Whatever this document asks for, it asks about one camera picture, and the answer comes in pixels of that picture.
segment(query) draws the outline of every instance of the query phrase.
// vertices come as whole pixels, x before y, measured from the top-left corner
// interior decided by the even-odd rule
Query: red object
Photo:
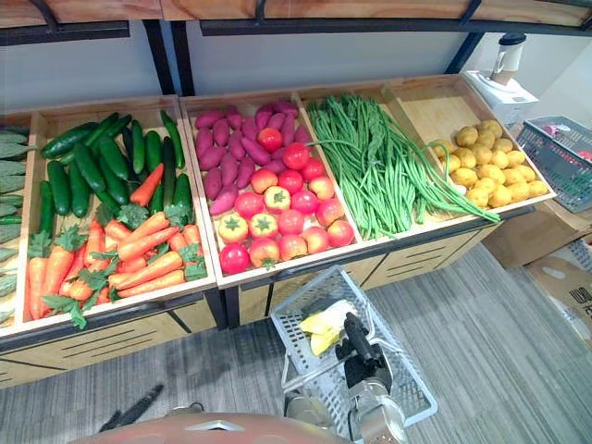
[[[295,234],[282,236],[277,244],[279,245],[279,257],[282,261],[306,255],[306,241]]]
[[[290,209],[290,193],[285,188],[269,187],[265,190],[265,208],[270,213],[281,213]]]
[[[302,189],[304,179],[302,174],[293,169],[282,171],[277,177],[277,185],[288,190],[290,194],[294,194]]]
[[[324,227],[328,227],[344,215],[345,210],[343,205],[337,199],[327,199],[326,201],[321,202],[316,210],[316,219],[319,224]]]
[[[309,254],[321,253],[329,246],[329,236],[320,227],[309,227],[302,232]]]
[[[304,216],[298,210],[284,211],[277,219],[277,226],[282,235],[300,234],[304,228]]]
[[[327,228],[329,245],[332,247],[345,247],[353,241],[353,228],[345,220],[336,220]]]
[[[300,211],[303,215],[313,215],[318,208],[319,202],[316,196],[308,191],[298,191],[292,196],[290,208]]]
[[[282,159],[284,160],[284,164],[286,167],[291,169],[302,169],[306,166],[310,155],[309,150],[304,143],[295,142],[291,144],[284,154],[282,155]]]
[[[269,269],[279,261],[279,245],[268,238],[257,239],[249,248],[249,257],[253,266]]]
[[[220,266],[222,271],[228,275],[236,275],[246,271],[250,263],[249,252],[237,243],[227,245],[220,252]]]
[[[278,176],[268,169],[258,169],[251,176],[251,186],[259,194],[263,194],[265,190],[274,185],[278,185]]]
[[[265,210],[263,197],[251,191],[244,192],[234,201],[234,209],[245,219],[250,219]]]
[[[275,128],[263,128],[257,134],[257,141],[261,146],[263,146],[264,150],[268,153],[273,153],[274,151],[281,148],[281,145],[284,142],[284,138]]]

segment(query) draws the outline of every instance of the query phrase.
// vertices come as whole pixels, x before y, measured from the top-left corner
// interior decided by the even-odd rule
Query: yellow potato
[[[464,127],[457,134],[454,140],[459,146],[468,146],[476,142],[479,133],[474,127]]]
[[[509,153],[513,149],[514,145],[510,139],[497,139],[496,142],[493,144],[494,150],[500,150],[504,153]]]
[[[514,183],[526,183],[526,179],[522,174],[512,168],[502,169],[501,172],[506,177],[504,182],[506,185],[512,185]]]
[[[459,168],[450,174],[450,178],[457,185],[463,185],[464,187],[471,188],[475,182],[477,182],[477,173],[469,168]]]
[[[477,168],[477,176],[482,178],[491,178],[498,185],[503,185],[506,181],[506,176],[501,172],[501,169],[495,165],[482,165]]]
[[[478,207],[485,208],[489,201],[489,193],[481,188],[473,188],[466,193],[466,198]]]
[[[526,160],[526,156],[521,151],[510,151],[506,155],[508,156],[508,167],[510,168],[521,165]]]
[[[510,161],[508,160],[508,156],[503,151],[494,151],[491,155],[490,163],[499,169],[504,169],[508,167]]]
[[[477,125],[477,127],[479,128],[479,131],[490,130],[493,132],[493,135],[496,136],[496,139],[501,137],[501,125],[497,120],[483,120],[479,125]]]
[[[489,206],[493,208],[499,208],[500,206],[504,206],[509,204],[512,201],[512,193],[503,185],[499,185],[491,197],[489,198]]]
[[[548,192],[549,189],[542,180],[533,180],[528,184],[528,197],[538,197]]]
[[[520,174],[522,174],[522,176],[524,177],[524,179],[527,182],[532,182],[534,179],[537,178],[537,175],[535,174],[535,170],[533,168],[531,168],[530,166],[517,165],[513,169],[515,169]]]
[[[526,182],[513,183],[508,187],[512,194],[512,203],[521,202],[528,199],[529,188]]]
[[[473,185],[473,190],[476,188],[486,191],[487,195],[490,196],[498,188],[498,184],[492,178],[482,178]]]

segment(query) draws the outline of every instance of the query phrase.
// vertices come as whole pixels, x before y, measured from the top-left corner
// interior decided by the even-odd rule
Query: carrot
[[[156,245],[168,241],[171,237],[179,232],[178,227],[171,227],[157,231],[149,236],[144,236],[137,240],[130,242],[123,242],[117,248],[119,259],[122,261],[130,261],[142,256],[144,253],[152,250]]]
[[[167,273],[181,268],[182,266],[183,259],[181,258],[180,254],[177,252],[168,252],[160,256],[142,270],[133,273],[132,276],[116,286],[116,289],[124,290],[130,287],[136,287],[143,284],[144,282],[160,278]]]
[[[140,206],[146,206],[150,202],[150,199],[152,199],[154,190],[156,190],[158,182],[160,182],[160,179],[163,177],[164,171],[165,166],[162,163],[158,164],[154,171],[150,173],[150,176],[146,178],[144,183],[131,194],[129,200]]]
[[[45,272],[47,270],[48,259],[46,257],[33,257],[29,261],[29,305],[33,319],[41,319],[43,314],[49,308],[43,303],[43,282],[45,281]]]
[[[183,270],[176,270],[168,273],[167,275],[158,277],[153,280],[149,280],[148,282],[144,282],[141,285],[136,287],[132,287],[127,290],[122,290],[118,292],[119,297],[121,298],[128,298],[130,296],[135,296],[137,294],[146,293],[148,291],[160,290],[166,287],[172,287],[174,285],[182,284],[185,282],[185,277],[183,276]]]

